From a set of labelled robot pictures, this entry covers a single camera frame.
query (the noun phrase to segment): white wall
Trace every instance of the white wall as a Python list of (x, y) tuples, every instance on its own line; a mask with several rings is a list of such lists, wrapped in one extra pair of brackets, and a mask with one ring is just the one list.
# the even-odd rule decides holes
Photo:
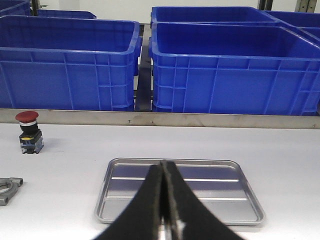
[[(291, 11), (297, 0), (274, 0), (272, 10)], [(89, 11), (98, 19), (134, 20), (150, 22), (152, 6), (250, 6), (256, 8), (258, 0), (40, 0), (45, 9)], [(318, 2), (315, 11), (320, 12)]]

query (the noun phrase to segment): tray rim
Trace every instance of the tray rim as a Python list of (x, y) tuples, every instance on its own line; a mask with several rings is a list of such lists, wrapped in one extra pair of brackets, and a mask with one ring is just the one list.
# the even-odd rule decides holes
[[(176, 164), (179, 162), (180, 163), (185, 163), (185, 162), (190, 162), (190, 163), (196, 163), (198, 162), (198, 167), (199, 166), (211, 166), (212, 163), (221, 163), (221, 166), (229, 166), (231, 168), (234, 168), (237, 173), (239, 174), (239, 182), (241, 183), (244, 193), (248, 199), (248, 201), (250, 202), (250, 205), (257, 217), (257, 219), (255, 221), (223, 221), (224, 224), (228, 225), (228, 226), (235, 226), (235, 227), (242, 227), (242, 226), (257, 226), (259, 224), (261, 224), (262, 222), (265, 221), (266, 219), (266, 214), (261, 206), (261, 204), (259, 203), (252, 187), (250, 186), (244, 172), (242, 171), (240, 165), (232, 160), (218, 160), (218, 159), (184, 159), (184, 158), (129, 158), (129, 157), (117, 157), (112, 159), (107, 166), (106, 169), (106, 173), (104, 175), (104, 179), (99, 191), (99, 195), (98, 195), (98, 199), (95, 205), (95, 209), (94, 209), (94, 215), (95, 217), (102, 222), (103, 224), (111, 224), (113, 221), (110, 220), (106, 220), (105, 218), (103, 218), (101, 216), (101, 212), (104, 209), (104, 199), (106, 198), (106, 193), (108, 191), (106, 191), (108, 189), (108, 186), (110, 184), (110, 180), (111, 180), (111, 176), (113, 173), (113, 169), (114, 166), (117, 164), (120, 165), (130, 165), (132, 166), (134, 165), (152, 165), (152, 162), (154, 162), (155, 164), (158, 163), (161, 160), (166, 160), (166, 161), (173, 161)], [(126, 163), (127, 161), (138, 161), (141, 163)]]

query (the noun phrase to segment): white tabletop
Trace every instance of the white tabletop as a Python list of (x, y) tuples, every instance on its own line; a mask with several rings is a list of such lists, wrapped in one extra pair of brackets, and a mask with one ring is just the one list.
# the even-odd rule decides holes
[(0, 124), (0, 178), (23, 178), (0, 206), (0, 240), (90, 240), (106, 228), (94, 216), (115, 158), (232, 160), (266, 214), (247, 240), (318, 240), (320, 130), (39, 124), (40, 154), (22, 154), (19, 124)]

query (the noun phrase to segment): metal tray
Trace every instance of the metal tray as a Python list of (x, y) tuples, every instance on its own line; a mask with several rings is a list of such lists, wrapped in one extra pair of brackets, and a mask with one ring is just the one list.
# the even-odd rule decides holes
[[(162, 159), (117, 158), (107, 168), (95, 215), (111, 224), (129, 204), (150, 165)], [(229, 226), (255, 226), (264, 219), (261, 208), (240, 166), (229, 160), (166, 159), (177, 165), (200, 201)]]

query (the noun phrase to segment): blue plastic crate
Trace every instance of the blue plastic crate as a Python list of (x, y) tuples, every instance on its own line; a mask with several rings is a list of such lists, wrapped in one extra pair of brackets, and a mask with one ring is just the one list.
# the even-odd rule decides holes
[(65, 10), (46, 10), (39, 9), (39, 17), (49, 18), (70, 18), (70, 19), (97, 19), (97, 17), (89, 11), (65, 11)]
[(151, 23), (182, 22), (195, 24), (275, 25), (277, 21), (249, 6), (156, 6)]
[(0, 108), (133, 109), (139, 23), (0, 18)]
[(5, 15), (30, 15), (29, 0), (0, 0), (0, 17)]
[(154, 23), (158, 112), (309, 115), (320, 47), (283, 27)]

